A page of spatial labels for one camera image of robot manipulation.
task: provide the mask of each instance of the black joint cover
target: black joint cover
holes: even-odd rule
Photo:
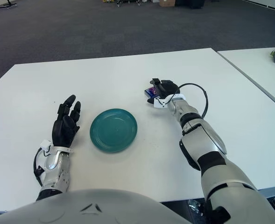
[[[187,152],[182,140],[180,140],[179,142],[180,145],[180,149],[182,151],[182,153],[184,154],[184,156],[186,157],[189,165],[191,165],[194,169],[197,169],[200,171],[200,168],[198,167],[198,165],[194,162],[194,160],[192,159],[192,157],[189,155],[189,153]]]
[[[205,155],[202,155],[197,162],[199,163],[199,166],[201,167],[202,176],[204,172],[214,166],[219,165],[226,165],[225,159],[221,156],[219,152],[213,151],[209,152]]]
[[[58,194],[61,194],[61,193],[62,192],[60,190],[45,189],[45,190],[40,191],[39,196],[36,199],[36,201],[40,201],[40,200],[42,200],[44,198],[51,197],[51,196],[54,196],[54,195],[58,195]]]
[[[194,119],[202,119],[201,115],[199,115],[198,113],[186,113],[184,114],[181,119],[180,119],[180,125],[181,128],[184,127],[184,125]]]

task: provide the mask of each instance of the white cable clip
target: white cable clip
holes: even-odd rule
[[[175,94],[173,97],[173,94],[168,95],[165,99],[160,99],[160,98],[155,98],[154,99],[154,107],[155,108],[167,108],[168,107],[168,102],[170,99],[176,99],[176,98],[181,98],[183,100],[186,100],[185,96],[183,94]]]
[[[50,148],[53,146],[52,142],[49,140],[43,140],[40,144],[40,147],[44,152],[48,153],[50,151]]]

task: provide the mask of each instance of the gray carpet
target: gray carpet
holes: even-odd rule
[[[207,0],[197,10],[151,2],[119,8],[101,0],[16,2],[0,10],[0,78],[19,63],[275,46],[275,11],[241,0]]]

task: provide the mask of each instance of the robot finger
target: robot finger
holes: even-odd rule
[[[69,98],[66,99],[66,101],[63,104],[59,105],[58,111],[57,111],[57,120],[62,120],[65,115],[68,115],[70,112],[70,107],[75,101],[76,96],[71,95]]]
[[[79,101],[74,106],[74,109],[71,111],[70,117],[74,120],[75,124],[79,120],[80,117],[80,108],[81,104]]]

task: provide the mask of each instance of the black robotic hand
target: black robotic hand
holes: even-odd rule
[[[69,148],[75,134],[79,130],[79,126],[76,124],[80,117],[81,104],[79,101],[75,104],[73,111],[71,111],[69,115],[70,108],[75,98],[75,95],[71,95],[63,104],[60,104],[58,108],[57,120],[54,122],[52,129],[52,142],[54,146]]]

